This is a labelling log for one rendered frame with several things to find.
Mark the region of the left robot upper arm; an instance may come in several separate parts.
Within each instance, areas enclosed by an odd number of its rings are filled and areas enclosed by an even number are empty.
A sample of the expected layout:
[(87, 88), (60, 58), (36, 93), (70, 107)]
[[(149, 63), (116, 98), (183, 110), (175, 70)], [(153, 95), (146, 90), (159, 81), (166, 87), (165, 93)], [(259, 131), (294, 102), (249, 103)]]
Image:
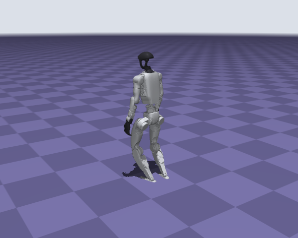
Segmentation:
[(135, 99), (134, 104), (138, 104), (140, 102), (140, 92), (141, 92), (141, 85), (144, 82), (144, 75), (137, 75), (133, 78), (133, 97)]

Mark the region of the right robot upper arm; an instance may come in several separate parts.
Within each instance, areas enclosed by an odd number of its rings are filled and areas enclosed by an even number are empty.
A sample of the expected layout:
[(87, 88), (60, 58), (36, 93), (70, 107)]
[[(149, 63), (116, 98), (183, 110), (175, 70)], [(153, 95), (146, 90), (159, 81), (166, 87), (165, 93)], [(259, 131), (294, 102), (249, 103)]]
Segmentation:
[(162, 85), (162, 74), (159, 74), (159, 82), (160, 82), (160, 98), (163, 96), (163, 85)]

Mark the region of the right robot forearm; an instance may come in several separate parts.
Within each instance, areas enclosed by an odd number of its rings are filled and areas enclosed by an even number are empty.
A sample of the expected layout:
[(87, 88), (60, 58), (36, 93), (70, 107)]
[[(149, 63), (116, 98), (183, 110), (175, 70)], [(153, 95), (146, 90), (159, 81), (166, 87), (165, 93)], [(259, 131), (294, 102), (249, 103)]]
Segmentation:
[[(163, 96), (162, 96), (163, 97)], [(161, 101), (162, 101), (162, 97), (159, 99), (159, 102), (158, 103), (155, 103), (155, 108), (156, 108), (156, 111), (158, 111), (159, 107), (160, 107), (160, 104), (161, 104)]]

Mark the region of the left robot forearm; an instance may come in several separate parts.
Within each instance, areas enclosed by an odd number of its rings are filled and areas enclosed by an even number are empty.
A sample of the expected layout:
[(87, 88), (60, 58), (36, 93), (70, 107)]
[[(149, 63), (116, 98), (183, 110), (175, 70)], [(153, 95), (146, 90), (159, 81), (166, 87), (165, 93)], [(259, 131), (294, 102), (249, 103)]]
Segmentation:
[(135, 111), (137, 109), (137, 106), (134, 104), (134, 97), (131, 97), (130, 99), (130, 108), (129, 108), (129, 112), (128, 112), (128, 116), (126, 117), (126, 120), (129, 122), (130, 119), (134, 119), (135, 116)]

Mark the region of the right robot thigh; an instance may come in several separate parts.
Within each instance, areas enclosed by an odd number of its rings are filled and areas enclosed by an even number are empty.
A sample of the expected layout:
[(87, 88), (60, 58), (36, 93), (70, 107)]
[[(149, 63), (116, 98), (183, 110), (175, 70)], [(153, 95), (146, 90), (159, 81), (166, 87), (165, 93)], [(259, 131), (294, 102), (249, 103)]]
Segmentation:
[(157, 144), (157, 140), (160, 132), (160, 125), (162, 125), (163, 122), (164, 117), (159, 115), (159, 121), (153, 125), (149, 125), (150, 150), (152, 152), (159, 151), (159, 145)]

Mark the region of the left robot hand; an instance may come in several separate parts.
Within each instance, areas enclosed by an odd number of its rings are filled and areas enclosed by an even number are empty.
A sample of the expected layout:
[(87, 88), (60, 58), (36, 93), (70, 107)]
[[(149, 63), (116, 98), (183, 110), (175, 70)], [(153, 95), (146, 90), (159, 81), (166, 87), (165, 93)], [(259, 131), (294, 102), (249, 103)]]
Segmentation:
[(126, 120), (126, 123), (124, 124), (124, 131), (127, 135), (131, 136), (130, 134), (130, 124), (132, 124), (133, 119), (130, 119), (129, 122)]

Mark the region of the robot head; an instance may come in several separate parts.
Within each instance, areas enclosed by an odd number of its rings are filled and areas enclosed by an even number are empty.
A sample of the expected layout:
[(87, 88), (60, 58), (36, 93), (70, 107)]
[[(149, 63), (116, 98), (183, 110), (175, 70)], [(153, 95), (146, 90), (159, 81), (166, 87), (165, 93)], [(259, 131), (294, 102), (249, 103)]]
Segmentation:
[[(149, 59), (154, 58), (152, 53), (150, 52), (143, 52), (141, 54), (138, 55), (138, 59), (140, 61), (140, 66), (142, 69), (145, 69), (146, 73), (153, 73), (154, 71), (151, 69), (150, 66), (147, 66), (147, 63), (149, 61)], [(142, 66), (142, 61), (145, 60), (145, 66)]]

